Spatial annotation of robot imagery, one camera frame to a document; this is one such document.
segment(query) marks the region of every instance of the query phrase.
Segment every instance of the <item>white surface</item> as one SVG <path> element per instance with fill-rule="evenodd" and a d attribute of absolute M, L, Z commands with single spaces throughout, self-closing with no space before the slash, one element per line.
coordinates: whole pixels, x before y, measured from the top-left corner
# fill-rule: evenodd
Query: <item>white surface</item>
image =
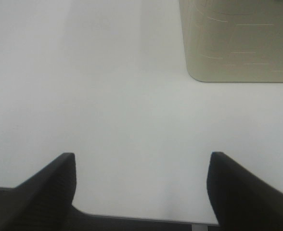
<path fill-rule="evenodd" d="M 283 84 L 192 79 L 177 0 L 0 1 L 0 186 L 75 152 L 78 208 L 215 223 L 214 150 L 283 191 Z"/>

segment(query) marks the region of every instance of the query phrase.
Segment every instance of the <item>black plastic part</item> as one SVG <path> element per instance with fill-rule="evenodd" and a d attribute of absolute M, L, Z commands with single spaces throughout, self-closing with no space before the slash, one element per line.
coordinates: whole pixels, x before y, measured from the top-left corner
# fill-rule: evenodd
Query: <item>black plastic part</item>
<path fill-rule="evenodd" d="M 0 231 L 59 230 L 72 204 L 75 172 L 74 154 L 62 154 L 0 195 Z"/>
<path fill-rule="evenodd" d="M 191 231 L 190 223 L 85 214 L 72 206 L 74 154 L 62 154 L 14 189 L 0 188 L 0 231 Z"/>
<path fill-rule="evenodd" d="M 207 190 L 222 230 L 283 231 L 283 193 L 224 153 L 212 153 Z"/>
<path fill-rule="evenodd" d="M 219 226 L 208 226 L 208 231 L 221 231 Z"/>

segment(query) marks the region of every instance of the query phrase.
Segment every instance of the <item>beige container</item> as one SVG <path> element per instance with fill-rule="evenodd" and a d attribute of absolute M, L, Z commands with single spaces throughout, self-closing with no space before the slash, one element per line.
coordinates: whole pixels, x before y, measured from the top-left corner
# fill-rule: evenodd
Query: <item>beige container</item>
<path fill-rule="evenodd" d="M 189 74 L 283 82 L 283 0 L 179 0 Z"/>

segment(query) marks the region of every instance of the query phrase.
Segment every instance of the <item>beige box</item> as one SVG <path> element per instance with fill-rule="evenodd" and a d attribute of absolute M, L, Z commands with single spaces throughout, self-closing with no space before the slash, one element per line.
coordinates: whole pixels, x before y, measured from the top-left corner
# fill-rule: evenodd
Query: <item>beige box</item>
<path fill-rule="evenodd" d="M 179 0 L 189 74 L 283 82 L 283 0 Z"/>

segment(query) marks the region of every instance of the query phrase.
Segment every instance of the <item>white background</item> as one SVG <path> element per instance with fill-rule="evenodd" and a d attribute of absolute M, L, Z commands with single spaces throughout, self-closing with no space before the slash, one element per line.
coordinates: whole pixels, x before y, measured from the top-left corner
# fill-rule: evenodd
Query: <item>white background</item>
<path fill-rule="evenodd" d="M 0 186 L 75 152 L 79 209 L 216 223 L 212 151 L 283 191 L 283 84 L 191 78 L 177 0 L 0 1 Z"/>

